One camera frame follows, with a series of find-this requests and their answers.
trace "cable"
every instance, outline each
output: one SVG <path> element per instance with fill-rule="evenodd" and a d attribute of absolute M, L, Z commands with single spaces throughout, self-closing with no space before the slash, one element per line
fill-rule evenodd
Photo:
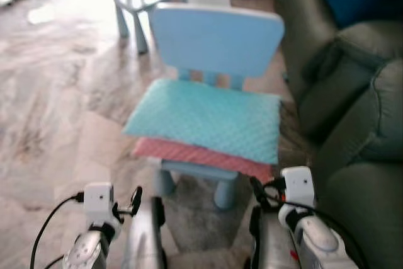
<path fill-rule="evenodd" d="M 59 203 L 58 206 L 56 206 L 56 208 L 54 208 L 53 211 L 50 213 L 50 215 L 47 217 L 46 221 L 43 223 L 42 228 L 40 229 L 40 231 L 39 231 L 39 233 L 37 235 L 37 238 L 35 239 L 35 242 L 33 243 L 32 253 L 31 253 L 30 269 L 34 269 L 35 255 L 37 253 L 39 240 L 40 240 L 40 237 L 42 236 L 43 232 L 45 231 L 45 228 L 48 225 L 50 219 L 54 216 L 56 211 L 58 211 L 58 209 L 61 208 L 61 206 L 63 206 L 63 204 L 65 204 L 65 203 L 67 203 L 68 201 L 71 201 L 71 200 L 75 200 L 75 201 L 77 201 L 79 203 L 82 203 L 84 201 L 84 192 L 79 192 L 79 193 L 77 193 L 77 195 L 73 195 L 73 196 L 61 201 L 61 203 Z"/>
<path fill-rule="evenodd" d="M 47 265 L 44 269 L 49 269 L 51 266 L 56 264 L 58 261 L 63 260 L 64 255 L 60 255 L 58 258 L 54 259 L 49 265 Z"/>
<path fill-rule="evenodd" d="M 364 252 L 363 252 L 363 250 L 361 249 L 360 245 L 357 243 L 357 241 L 356 241 L 356 239 L 354 238 L 354 236 L 352 235 L 352 233 L 349 232 L 349 231 L 347 230 L 347 228 L 345 228 L 341 223 L 339 223 L 338 221 L 336 221 L 335 219 L 333 219 L 329 214 L 327 214 L 327 213 L 325 213 L 325 212 L 323 212 L 323 211 L 317 210 L 317 209 L 315 209 L 315 208 L 313 208 L 313 207 L 311 207 L 311 206 L 304 205 L 304 204 L 300 204 L 300 203 L 295 203 L 295 202 L 286 202 L 286 201 L 282 201 L 282 200 L 280 200 L 280 199 L 277 198 L 277 197 L 274 197 L 274 196 L 272 196 L 272 195 L 269 195 L 269 194 L 264 190 L 264 188 L 266 187 L 266 185 L 261 185 L 261 183 L 260 183 L 260 186 L 261 186 L 261 188 L 263 189 L 262 193 L 264 193 L 264 195 L 266 196 L 266 198 L 268 198 L 268 199 L 270 199 L 270 200 L 272 200 L 272 201 L 274 201 L 274 202 L 279 203 L 279 205 L 287 204 L 287 205 L 291 205 L 291 206 L 295 206 L 295 207 L 300 207 L 300 208 L 304 208 L 304 209 L 307 209 L 307 210 L 309 210 L 309 211 L 312 211 L 313 213 L 317 214 L 319 217 L 322 217 L 323 219 L 328 220 L 329 222 L 332 222 L 335 226 L 337 226 L 340 230 L 342 230 L 342 231 L 345 233 L 345 235 L 347 235 L 347 237 L 350 238 L 350 240 L 353 242 L 355 248 L 357 249 L 357 252 L 358 252 L 358 254 L 359 254 L 359 256 L 360 256 L 360 259 L 361 259 L 361 261 L 362 261 L 362 263 L 363 263 L 363 268 L 364 268 L 364 269 L 369 269 L 368 261 L 366 260 L 366 257 L 365 257 L 365 255 L 364 255 Z"/>

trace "marble floor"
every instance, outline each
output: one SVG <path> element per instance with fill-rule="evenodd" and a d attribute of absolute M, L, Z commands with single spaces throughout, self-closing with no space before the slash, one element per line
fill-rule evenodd
<path fill-rule="evenodd" d="M 273 10 L 273 0 L 231 1 Z M 28 12 L 43 5 L 51 6 L 54 19 L 29 24 Z M 157 163 L 130 158 L 135 140 L 121 134 L 148 85 L 176 76 L 162 64 L 150 31 L 146 35 L 150 52 L 139 57 L 133 39 L 118 39 L 112 0 L 20 0 L 0 8 L 0 269 L 28 268 L 46 216 L 90 181 L 112 181 L 121 203 L 137 185 L 145 196 L 154 194 Z M 298 134 L 283 71 L 279 51 L 266 75 L 248 80 L 246 89 L 282 96 L 280 166 L 305 164 L 307 143 Z M 161 231 L 169 267 L 242 268 L 254 204 L 247 182 L 239 183 L 237 207 L 219 212 L 213 183 L 176 179 L 176 193 L 164 199 L 167 224 Z M 200 194 L 189 194 L 190 188 Z M 83 228 L 81 206 L 66 205 L 43 235 L 36 268 L 65 252 Z M 123 232 L 111 246 L 108 268 L 120 267 L 125 240 Z"/>

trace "green sofa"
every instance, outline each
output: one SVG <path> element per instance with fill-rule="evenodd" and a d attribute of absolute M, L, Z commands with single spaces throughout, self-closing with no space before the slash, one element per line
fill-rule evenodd
<path fill-rule="evenodd" d="M 325 0 L 275 7 L 300 125 L 317 144 L 318 207 L 352 232 L 370 269 L 403 268 L 402 23 L 339 29 Z M 346 247 L 361 263 L 348 238 Z"/>

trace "chair backrest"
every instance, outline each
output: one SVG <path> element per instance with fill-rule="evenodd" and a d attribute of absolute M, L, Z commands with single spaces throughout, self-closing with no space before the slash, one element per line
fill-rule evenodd
<path fill-rule="evenodd" d="M 284 34 L 277 14 L 179 3 L 159 4 L 152 25 L 163 61 L 179 78 L 203 71 L 204 81 L 215 85 L 218 74 L 229 74 L 235 89 L 245 77 L 264 74 Z"/>

